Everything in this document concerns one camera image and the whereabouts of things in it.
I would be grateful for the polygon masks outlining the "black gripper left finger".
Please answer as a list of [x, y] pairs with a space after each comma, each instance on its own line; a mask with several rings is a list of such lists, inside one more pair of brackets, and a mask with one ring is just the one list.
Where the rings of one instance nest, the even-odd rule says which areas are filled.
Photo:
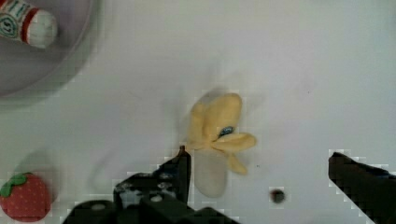
[[184, 147], [152, 173], [138, 173], [113, 189], [113, 199], [76, 205], [63, 224], [240, 224], [221, 212], [188, 206], [191, 156]]

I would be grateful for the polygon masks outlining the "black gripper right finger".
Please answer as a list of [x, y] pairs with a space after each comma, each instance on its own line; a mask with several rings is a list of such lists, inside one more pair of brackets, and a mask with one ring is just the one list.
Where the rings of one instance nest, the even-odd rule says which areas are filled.
[[363, 214], [375, 224], [395, 224], [395, 175], [339, 152], [334, 152], [328, 163], [330, 180]]

